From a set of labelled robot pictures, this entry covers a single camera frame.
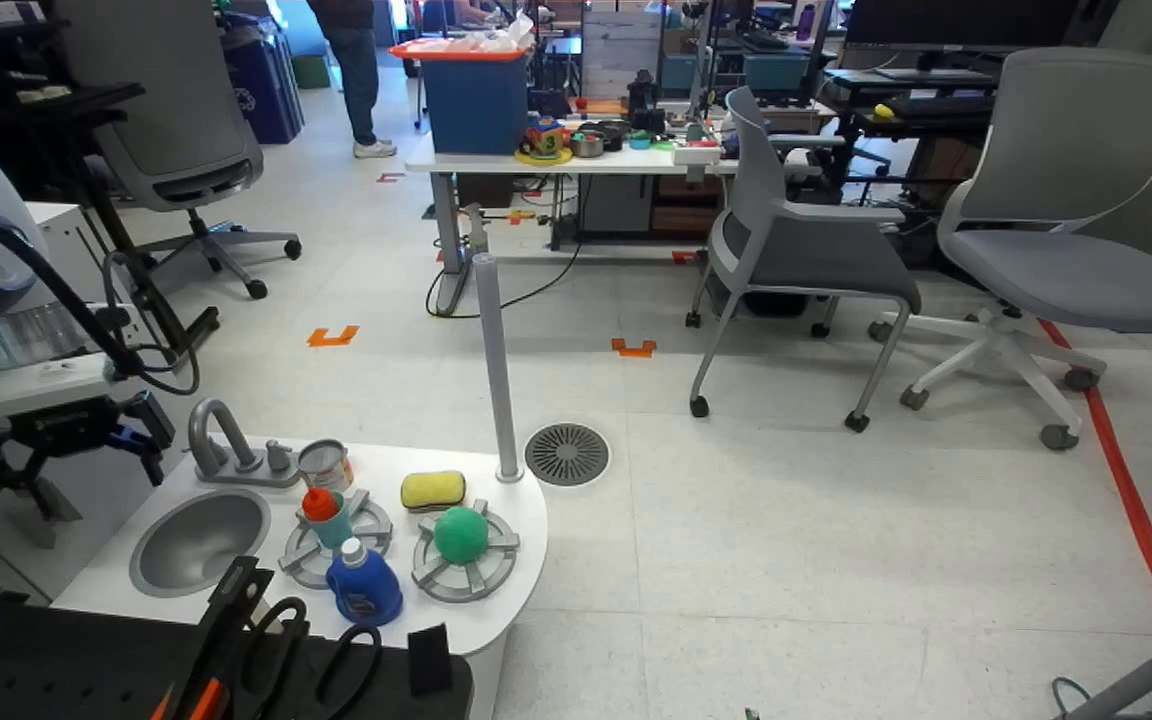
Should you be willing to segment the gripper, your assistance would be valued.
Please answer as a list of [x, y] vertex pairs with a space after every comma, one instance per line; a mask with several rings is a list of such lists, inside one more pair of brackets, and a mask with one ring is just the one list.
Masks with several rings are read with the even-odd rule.
[[[162, 456], [175, 438], [175, 427], [154, 393], [142, 389], [123, 401], [83, 397], [69, 404], [41, 407], [9, 418], [0, 427], [0, 492], [3, 488], [38, 498], [38, 454], [69, 457], [108, 447], [141, 461], [147, 482], [159, 487], [165, 479]], [[28, 448], [26, 464], [14, 468], [5, 447]]]

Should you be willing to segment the grey toy tap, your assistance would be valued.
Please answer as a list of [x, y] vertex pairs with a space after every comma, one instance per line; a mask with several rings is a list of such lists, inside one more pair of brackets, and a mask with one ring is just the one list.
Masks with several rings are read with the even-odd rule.
[[257, 444], [219, 397], [202, 397], [187, 423], [195, 475], [212, 486], [291, 488], [300, 480], [291, 446], [268, 438]]

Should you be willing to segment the grey toy sink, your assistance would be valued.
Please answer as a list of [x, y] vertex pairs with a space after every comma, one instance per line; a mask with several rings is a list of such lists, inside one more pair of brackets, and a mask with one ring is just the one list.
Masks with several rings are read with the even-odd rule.
[[215, 585], [234, 559], [259, 551], [268, 532], [268, 502], [247, 488], [189, 498], [141, 536], [129, 577], [151, 597], [194, 594]]

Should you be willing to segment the small metal can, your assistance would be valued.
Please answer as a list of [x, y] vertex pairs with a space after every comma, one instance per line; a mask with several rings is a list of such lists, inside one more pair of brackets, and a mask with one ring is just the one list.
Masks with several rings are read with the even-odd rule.
[[302, 447], [296, 467], [306, 488], [325, 488], [348, 495], [355, 483], [348, 448], [338, 439], [317, 439]]

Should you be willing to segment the grey toy burner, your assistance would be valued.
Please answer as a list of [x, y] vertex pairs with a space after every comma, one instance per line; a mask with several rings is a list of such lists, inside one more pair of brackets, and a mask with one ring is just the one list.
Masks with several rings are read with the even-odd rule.
[[[338, 502], [338, 510], [343, 511], [353, 538], [361, 541], [362, 547], [374, 550], [381, 556], [387, 555], [394, 526], [387, 511], [372, 500], [371, 493], [366, 488], [353, 488], [347, 495], [333, 491], [332, 497]], [[282, 556], [278, 559], [279, 569], [302, 588], [325, 591], [328, 588], [326, 571], [340, 555], [340, 550], [325, 546], [314, 523], [306, 518], [303, 506], [297, 507], [294, 516], [296, 524], [285, 539]]]
[[439, 602], [476, 602], [485, 600], [499, 588], [503, 588], [515, 570], [521, 550], [521, 537], [508, 521], [492, 510], [484, 498], [476, 500], [467, 509], [480, 511], [488, 520], [488, 551], [476, 564], [449, 564], [435, 551], [433, 529], [435, 520], [444, 511], [435, 511], [430, 518], [420, 520], [419, 537], [412, 553], [411, 579], [420, 592]]

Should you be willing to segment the blue detergent bottle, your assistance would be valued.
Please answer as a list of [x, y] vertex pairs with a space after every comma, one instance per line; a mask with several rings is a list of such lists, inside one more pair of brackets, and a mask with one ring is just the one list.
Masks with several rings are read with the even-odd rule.
[[387, 626], [401, 615], [403, 594], [397, 575], [376, 550], [358, 538], [340, 544], [326, 570], [326, 585], [340, 615], [358, 626]]

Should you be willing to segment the yellow sponge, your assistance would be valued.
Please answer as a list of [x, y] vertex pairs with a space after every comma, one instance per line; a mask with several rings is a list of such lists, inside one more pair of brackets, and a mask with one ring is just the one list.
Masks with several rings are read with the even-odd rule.
[[456, 470], [408, 473], [399, 484], [399, 502], [407, 511], [439, 511], [465, 501], [465, 473]]

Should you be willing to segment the green ball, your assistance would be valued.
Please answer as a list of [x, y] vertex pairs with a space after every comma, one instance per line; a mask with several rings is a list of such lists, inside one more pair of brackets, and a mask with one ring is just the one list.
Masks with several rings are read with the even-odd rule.
[[467, 507], [450, 507], [435, 520], [435, 551], [449, 564], [476, 564], [488, 551], [488, 520]]

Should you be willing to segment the blue recycling bin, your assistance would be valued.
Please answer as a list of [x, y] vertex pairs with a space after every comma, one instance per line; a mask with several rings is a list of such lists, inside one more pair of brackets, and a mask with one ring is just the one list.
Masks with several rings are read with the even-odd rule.
[[262, 145], [288, 145], [305, 126], [291, 46], [274, 18], [221, 12], [221, 50], [238, 109]]

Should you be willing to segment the small black block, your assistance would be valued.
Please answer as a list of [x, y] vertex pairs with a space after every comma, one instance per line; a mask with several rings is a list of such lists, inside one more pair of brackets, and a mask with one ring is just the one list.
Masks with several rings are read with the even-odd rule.
[[408, 685], [412, 697], [442, 694], [454, 684], [447, 626], [407, 634]]

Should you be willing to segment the grey toy kitchen pole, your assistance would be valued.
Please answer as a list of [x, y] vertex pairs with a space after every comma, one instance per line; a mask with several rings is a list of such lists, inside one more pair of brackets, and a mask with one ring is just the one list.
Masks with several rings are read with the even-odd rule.
[[502, 483], [517, 483], [524, 478], [524, 468], [518, 460], [513, 418], [498, 263], [493, 255], [480, 252], [473, 256], [472, 265], [499, 460], [495, 477]]

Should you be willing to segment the person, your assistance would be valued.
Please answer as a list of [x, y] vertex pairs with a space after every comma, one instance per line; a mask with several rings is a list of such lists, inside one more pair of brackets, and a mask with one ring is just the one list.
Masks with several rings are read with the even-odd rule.
[[392, 158], [396, 146], [376, 136], [372, 109], [379, 91], [376, 0], [306, 0], [340, 68], [347, 118], [357, 159]]

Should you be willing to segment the round floor vent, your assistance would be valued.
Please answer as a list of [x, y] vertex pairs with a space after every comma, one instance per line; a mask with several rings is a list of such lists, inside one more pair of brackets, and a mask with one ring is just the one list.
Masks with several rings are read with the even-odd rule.
[[536, 430], [524, 447], [526, 469], [544, 484], [577, 487], [602, 477], [611, 447], [602, 434], [584, 424], [550, 424]]

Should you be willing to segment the black desk with keyboard tray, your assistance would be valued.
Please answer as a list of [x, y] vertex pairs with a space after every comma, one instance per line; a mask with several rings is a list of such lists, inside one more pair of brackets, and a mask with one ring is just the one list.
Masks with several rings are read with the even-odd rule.
[[[838, 120], [840, 145], [823, 152], [824, 182], [833, 200], [842, 200], [846, 185], [877, 184], [914, 190], [918, 199], [929, 191], [947, 191], [963, 182], [965, 158], [982, 149], [992, 114], [998, 79], [973, 70], [931, 70], [904, 74], [887, 69], [831, 69], [823, 71], [817, 100]], [[911, 165], [904, 173], [873, 156], [876, 169], [852, 169], [864, 158], [861, 141], [954, 141], [961, 152], [943, 170]]]

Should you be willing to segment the light grey office chair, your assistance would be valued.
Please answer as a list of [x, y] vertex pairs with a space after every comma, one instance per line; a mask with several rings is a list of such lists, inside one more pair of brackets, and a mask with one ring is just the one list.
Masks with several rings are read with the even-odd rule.
[[1021, 328], [1046, 323], [1126, 333], [1152, 332], [1152, 255], [1085, 233], [1152, 184], [1152, 56], [1106, 47], [1036, 47], [1005, 60], [986, 142], [973, 177], [948, 196], [937, 245], [1001, 302], [970, 320], [882, 313], [870, 338], [914, 329], [965, 346], [902, 391], [919, 410], [938, 382], [995, 354], [1055, 423], [1039, 438], [1070, 450], [1082, 415], [1064, 391], [1093, 389], [1105, 361]]

